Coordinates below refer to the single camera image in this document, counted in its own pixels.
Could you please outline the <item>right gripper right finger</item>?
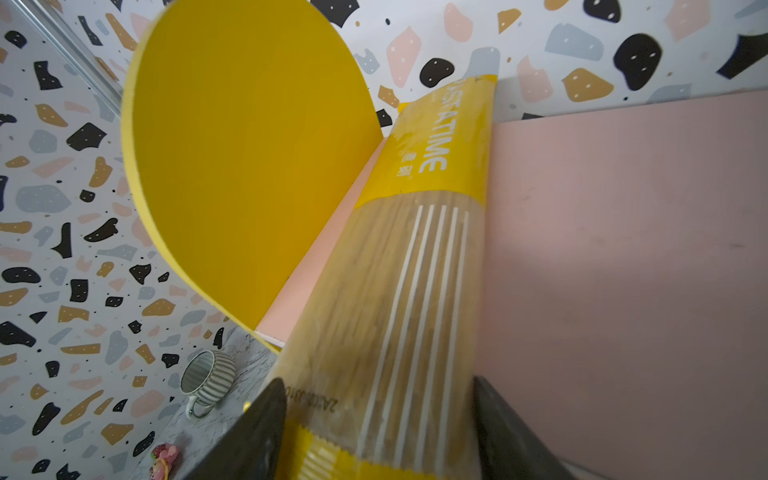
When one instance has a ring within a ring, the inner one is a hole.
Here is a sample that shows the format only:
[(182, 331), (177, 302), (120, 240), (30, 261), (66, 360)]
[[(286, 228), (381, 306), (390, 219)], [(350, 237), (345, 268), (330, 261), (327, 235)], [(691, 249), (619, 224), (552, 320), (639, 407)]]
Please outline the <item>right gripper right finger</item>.
[(483, 479), (576, 479), (481, 376), (473, 380), (473, 415)]

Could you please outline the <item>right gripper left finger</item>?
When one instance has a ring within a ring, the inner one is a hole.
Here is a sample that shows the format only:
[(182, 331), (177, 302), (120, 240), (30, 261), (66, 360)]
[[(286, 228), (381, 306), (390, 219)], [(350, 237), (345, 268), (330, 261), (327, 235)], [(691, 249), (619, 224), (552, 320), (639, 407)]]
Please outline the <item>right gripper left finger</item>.
[(281, 378), (271, 380), (185, 479), (276, 479), (286, 425), (285, 390)]

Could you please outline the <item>yellow Pastatime spaghetti bag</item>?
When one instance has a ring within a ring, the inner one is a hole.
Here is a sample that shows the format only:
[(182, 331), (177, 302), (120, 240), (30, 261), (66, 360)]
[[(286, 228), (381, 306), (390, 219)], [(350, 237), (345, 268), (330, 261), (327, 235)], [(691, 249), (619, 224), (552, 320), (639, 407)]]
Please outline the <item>yellow Pastatime spaghetti bag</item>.
[(477, 479), (493, 75), (409, 104), (279, 354), (281, 479)]

